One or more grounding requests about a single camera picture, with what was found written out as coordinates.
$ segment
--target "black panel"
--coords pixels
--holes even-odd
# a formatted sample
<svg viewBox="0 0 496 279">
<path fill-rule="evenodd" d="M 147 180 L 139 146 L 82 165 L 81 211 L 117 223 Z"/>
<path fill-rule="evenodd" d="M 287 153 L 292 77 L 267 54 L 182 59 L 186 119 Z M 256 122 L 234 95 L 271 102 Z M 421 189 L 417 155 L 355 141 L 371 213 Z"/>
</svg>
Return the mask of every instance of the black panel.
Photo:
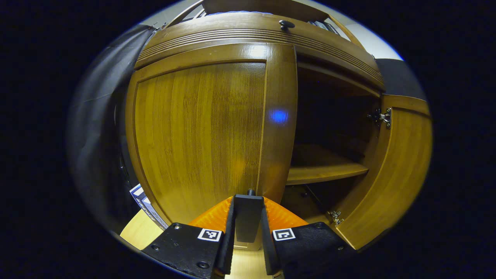
<svg viewBox="0 0 496 279">
<path fill-rule="evenodd" d="M 265 209 L 265 206 L 262 208 L 261 223 L 265 270 L 267 271 L 267 275 L 274 275 L 279 270 L 281 270 L 281 266 L 279 265 L 274 242 L 272 241 L 272 236 L 270 235 L 269 220 L 267 217 L 267 210 Z"/>
<path fill-rule="evenodd" d="M 180 272 L 210 279 L 223 233 L 221 231 L 208 232 L 208 230 L 202 233 L 202 230 L 204 229 L 173 223 L 143 249 L 143 252 Z M 215 236 L 211 237 L 209 233 L 215 233 Z M 212 240 L 217 238 L 218 240 L 199 239 L 201 234 L 204 238 L 211 237 Z"/>
<path fill-rule="evenodd" d="M 129 195 L 136 179 L 122 145 L 124 126 L 114 120 L 114 113 L 115 118 L 123 113 L 116 106 L 123 104 L 133 66 L 154 32 L 155 28 L 138 24 L 108 45 L 81 77 L 69 108 L 66 149 L 70 172 L 96 219 L 116 233 L 139 206 Z"/>
<path fill-rule="evenodd" d="M 233 260 L 234 249 L 234 228 L 236 224 L 234 206 L 235 201 L 234 199 L 231 199 L 231 206 L 229 207 L 229 212 L 227 213 L 226 234 L 224 235 L 224 239 L 220 245 L 215 264 L 215 266 L 223 274 L 231 274 L 231 262 Z"/>
<path fill-rule="evenodd" d="M 397 59 L 376 59 L 384 78 L 384 95 L 400 95 L 427 101 L 426 95 L 408 65 Z"/>
<path fill-rule="evenodd" d="M 260 213 L 263 208 L 263 197 L 235 195 L 236 204 L 236 237 L 240 242 L 255 242 Z"/>
<path fill-rule="evenodd" d="M 274 238 L 285 279 L 314 278 L 356 254 L 323 222 L 294 227 L 291 231 L 281 231 L 286 234 L 279 237 L 281 240 Z"/>
</svg>

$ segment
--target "open cabinet door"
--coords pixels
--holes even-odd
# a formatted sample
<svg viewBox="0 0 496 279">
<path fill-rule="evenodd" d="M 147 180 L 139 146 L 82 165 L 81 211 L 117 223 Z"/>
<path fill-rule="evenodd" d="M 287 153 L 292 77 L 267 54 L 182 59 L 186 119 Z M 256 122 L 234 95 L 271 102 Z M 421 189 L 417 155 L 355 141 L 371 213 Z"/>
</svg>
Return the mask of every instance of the open cabinet door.
<svg viewBox="0 0 496 279">
<path fill-rule="evenodd" d="M 137 72 L 126 136 L 145 194 L 168 223 L 189 223 L 252 188 L 280 202 L 293 148 L 294 46 L 243 43 L 180 53 Z"/>
</svg>

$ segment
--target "metal hinge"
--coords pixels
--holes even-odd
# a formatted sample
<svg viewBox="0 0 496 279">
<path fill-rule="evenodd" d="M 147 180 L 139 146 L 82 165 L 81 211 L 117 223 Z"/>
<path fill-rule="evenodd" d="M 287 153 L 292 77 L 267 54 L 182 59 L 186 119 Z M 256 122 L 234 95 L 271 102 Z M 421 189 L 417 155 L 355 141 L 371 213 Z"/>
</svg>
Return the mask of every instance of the metal hinge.
<svg viewBox="0 0 496 279">
<path fill-rule="evenodd" d="M 374 113 L 372 114 L 367 114 L 367 118 L 371 119 L 372 121 L 375 122 L 375 125 L 377 127 L 380 127 L 380 124 L 382 122 L 386 123 L 386 127 L 388 129 L 391 128 L 391 114 L 392 114 L 392 110 L 391 108 L 387 108 L 386 109 L 386 113 L 385 114 L 382 114 L 380 112 L 380 109 L 376 109 Z"/>
<path fill-rule="evenodd" d="M 334 226 L 337 227 L 344 219 L 339 219 L 339 215 L 341 215 L 341 211 L 328 211 L 327 214 L 332 216 L 332 219 L 334 221 Z"/>
</svg>

